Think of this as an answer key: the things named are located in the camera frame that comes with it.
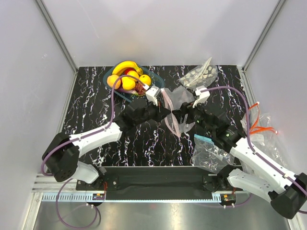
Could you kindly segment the pink zip top bag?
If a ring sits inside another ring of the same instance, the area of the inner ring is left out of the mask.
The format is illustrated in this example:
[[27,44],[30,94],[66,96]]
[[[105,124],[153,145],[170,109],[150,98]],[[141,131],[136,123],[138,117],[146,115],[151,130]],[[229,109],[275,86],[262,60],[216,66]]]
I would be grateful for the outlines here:
[[[168,88],[161,89],[161,93],[164,100],[164,107],[170,111],[178,110],[183,103],[193,102],[194,96],[183,86],[179,86],[173,91]],[[176,117],[170,113],[166,116],[165,124],[167,128],[178,138],[181,137],[182,133],[189,132],[195,123],[187,124],[187,115],[178,121]]]

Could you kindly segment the purple grape bunch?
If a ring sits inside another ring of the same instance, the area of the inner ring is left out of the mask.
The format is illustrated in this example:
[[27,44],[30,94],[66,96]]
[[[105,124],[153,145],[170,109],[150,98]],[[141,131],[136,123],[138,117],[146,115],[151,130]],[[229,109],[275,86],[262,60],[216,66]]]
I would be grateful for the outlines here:
[[140,84],[139,82],[136,84],[134,91],[138,96],[144,96],[146,93],[146,89],[144,89],[143,85]]

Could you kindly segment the orange peach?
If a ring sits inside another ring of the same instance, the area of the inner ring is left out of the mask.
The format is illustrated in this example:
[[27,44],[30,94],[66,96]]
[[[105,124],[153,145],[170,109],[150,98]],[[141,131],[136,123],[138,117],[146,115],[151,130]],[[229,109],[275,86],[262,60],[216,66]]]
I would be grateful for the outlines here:
[[121,86],[121,79],[119,79],[119,76],[114,74],[114,75],[110,75],[108,78],[107,78],[107,84],[109,87],[113,88],[115,90],[117,90],[120,86]]

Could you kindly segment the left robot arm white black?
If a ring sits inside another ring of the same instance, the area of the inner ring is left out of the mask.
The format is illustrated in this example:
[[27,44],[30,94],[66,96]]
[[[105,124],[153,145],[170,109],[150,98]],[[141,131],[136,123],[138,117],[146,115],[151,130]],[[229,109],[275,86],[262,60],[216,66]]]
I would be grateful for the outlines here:
[[161,122],[170,113],[160,103],[136,99],[104,126],[77,135],[56,134],[42,156],[41,168],[48,168],[49,176],[53,176],[57,182],[76,179],[94,190],[100,189],[104,183],[102,172],[79,158],[100,146],[117,142],[126,132],[144,122]]

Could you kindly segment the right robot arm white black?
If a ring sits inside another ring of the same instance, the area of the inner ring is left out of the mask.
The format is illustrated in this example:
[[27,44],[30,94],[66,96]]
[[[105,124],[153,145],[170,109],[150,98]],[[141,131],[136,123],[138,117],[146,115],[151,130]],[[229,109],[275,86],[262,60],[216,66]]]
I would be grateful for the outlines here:
[[218,173],[218,185],[224,190],[231,187],[248,191],[268,201],[272,208],[286,219],[301,213],[307,201],[307,175],[296,174],[279,165],[259,150],[248,137],[214,114],[203,104],[183,103],[173,112],[176,119],[205,128],[215,146],[238,158],[257,173],[247,174],[234,166],[225,166]]

